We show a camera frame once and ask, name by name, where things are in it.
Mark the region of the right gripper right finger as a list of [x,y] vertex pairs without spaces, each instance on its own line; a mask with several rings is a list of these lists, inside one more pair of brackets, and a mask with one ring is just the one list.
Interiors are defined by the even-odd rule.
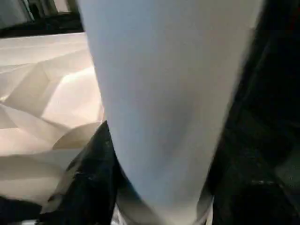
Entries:
[[210,168],[214,225],[298,225],[300,205],[249,138],[226,129]]

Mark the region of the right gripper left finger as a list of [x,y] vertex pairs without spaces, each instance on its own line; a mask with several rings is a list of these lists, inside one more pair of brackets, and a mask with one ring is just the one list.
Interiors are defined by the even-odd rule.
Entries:
[[41,225],[109,225],[120,181],[108,123],[72,160],[42,207]]

